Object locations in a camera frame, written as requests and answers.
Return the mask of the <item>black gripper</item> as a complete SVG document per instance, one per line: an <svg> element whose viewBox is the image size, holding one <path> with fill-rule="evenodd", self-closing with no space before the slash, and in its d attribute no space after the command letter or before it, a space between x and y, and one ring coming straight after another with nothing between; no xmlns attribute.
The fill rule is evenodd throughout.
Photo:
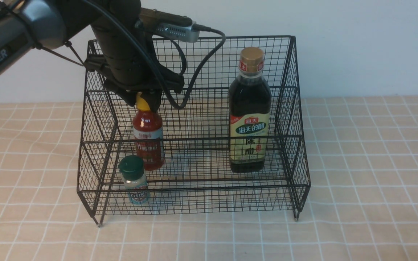
<svg viewBox="0 0 418 261"><path fill-rule="evenodd" d="M143 91L143 99L157 113L161 105L161 86L145 62L133 59L117 59L104 54L89 54L84 62L89 72L97 72L103 78L103 88L134 107L137 93Z"/></svg>

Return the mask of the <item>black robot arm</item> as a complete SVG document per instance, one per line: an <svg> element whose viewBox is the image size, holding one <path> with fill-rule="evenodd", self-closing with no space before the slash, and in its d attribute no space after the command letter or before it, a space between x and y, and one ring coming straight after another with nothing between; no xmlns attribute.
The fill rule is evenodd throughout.
<svg viewBox="0 0 418 261"><path fill-rule="evenodd" d="M160 64L141 12L139 0L0 0L0 74L32 49L54 54L91 26L102 53L80 65L103 76L106 90L130 106L141 93L153 111L165 94L179 109L171 93L181 93L184 76Z"/></svg>

